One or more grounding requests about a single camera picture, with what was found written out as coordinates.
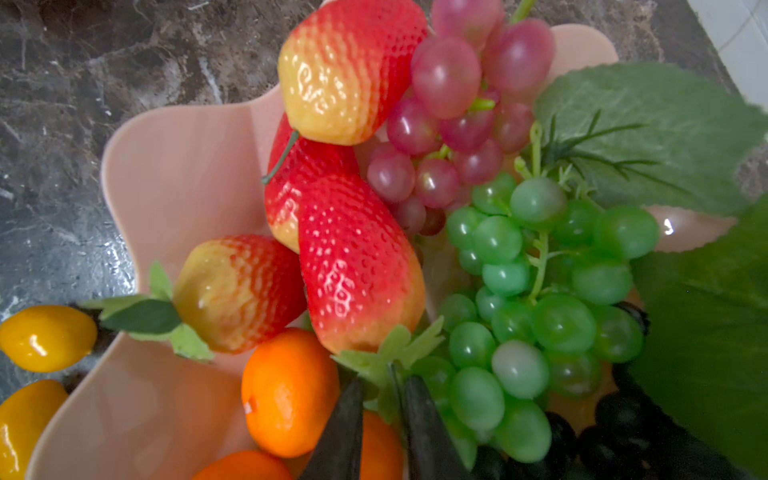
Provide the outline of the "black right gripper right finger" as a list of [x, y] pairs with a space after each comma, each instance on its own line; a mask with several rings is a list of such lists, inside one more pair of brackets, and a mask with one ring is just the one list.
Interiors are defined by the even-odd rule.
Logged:
[[420, 376], [409, 377], [401, 388], [401, 416], [407, 437], [410, 479], [471, 478]]

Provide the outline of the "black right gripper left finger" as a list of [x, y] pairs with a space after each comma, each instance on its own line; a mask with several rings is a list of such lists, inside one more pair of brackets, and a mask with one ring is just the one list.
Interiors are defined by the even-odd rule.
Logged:
[[300, 480], [359, 480], [364, 383], [351, 381], [340, 395]]

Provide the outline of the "small fake orange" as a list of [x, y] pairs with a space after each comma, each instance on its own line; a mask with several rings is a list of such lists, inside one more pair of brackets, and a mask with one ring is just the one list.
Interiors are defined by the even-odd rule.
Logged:
[[247, 362], [241, 401], [258, 446], [282, 458], [312, 451], [340, 395], [336, 363], [316, 335], [287, 328]]

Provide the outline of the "red strawberry with green leaf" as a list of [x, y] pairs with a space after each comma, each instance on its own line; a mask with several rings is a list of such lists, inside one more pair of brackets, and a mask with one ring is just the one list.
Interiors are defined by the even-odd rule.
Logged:
[[417, 254], [377, 194], [352, 174], [305, 189], [298, 244], [314, 332], [339, 365], [369, 383], [366, 408], [394, 423], [391, 364], [409, 369], [444, 339], [441, 322], [418, 329], [426, 288]]

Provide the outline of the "green fake grape bunch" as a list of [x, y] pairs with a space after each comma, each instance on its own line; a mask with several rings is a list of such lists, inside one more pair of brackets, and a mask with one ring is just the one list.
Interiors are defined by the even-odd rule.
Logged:
[[651, 325], [630, 264], [731, 226], [716, 215], [751, 202], [735, 175], [767, 115], [652, 62], [551, 66], [528, 100], [514, 173], [500, 169], [449, 215], [463, 269], [443, 277], [441, 305], [451, 342], [469, 350], [449, 395], [456, 413], [537, 461], [549, 430], [536, 400], [547, 392], [584, 397], [610, 362], [627, 364], [651, 399], [630, 372]]

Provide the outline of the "black fake grape bunch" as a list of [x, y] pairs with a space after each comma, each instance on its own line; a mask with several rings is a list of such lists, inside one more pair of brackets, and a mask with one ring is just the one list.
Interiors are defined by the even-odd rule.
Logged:
[[664, 413], [737, 467], [767, 476], [767, 198], [717, 213], [718, 236], [630, 266], [650, 316], [631, 375]]

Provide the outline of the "pink scalloped fruit bowl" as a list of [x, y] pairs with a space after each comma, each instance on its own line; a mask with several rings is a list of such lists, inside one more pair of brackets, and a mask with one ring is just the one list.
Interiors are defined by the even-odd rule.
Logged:
[[[140, 292], [154, 263], [175, 277], [206, 240], [268, 232], [261, 178], [283, 110], [273, 89], [246, 103], [152, 110], [110, 139], [102, 190]], [[28, 477], [189, 479], [253, 448], [240, 397], [247, 360], [200, 363], [119, 335], [48, 424]]]

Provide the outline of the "red fake grape bunch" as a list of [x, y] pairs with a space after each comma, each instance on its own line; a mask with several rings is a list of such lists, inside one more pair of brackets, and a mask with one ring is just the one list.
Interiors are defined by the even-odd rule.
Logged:
[[365, 178], [406, 235], [432, 236], [465, 191], [491, 180], [528, 142], [538, 90], [556, 53], [531, 1], [435, 1], [432, 34], [411, 62], [409, 90], [366, 160]]

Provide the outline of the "red yellow-tipped fake strawberry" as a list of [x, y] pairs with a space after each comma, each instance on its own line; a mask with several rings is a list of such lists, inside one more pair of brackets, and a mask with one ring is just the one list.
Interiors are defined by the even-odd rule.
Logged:
[[370, 139], [410, 85], [428, 24], [413, 1], [332, 1], [284, 42], [278, 76], [291, 127], [309, 140]]

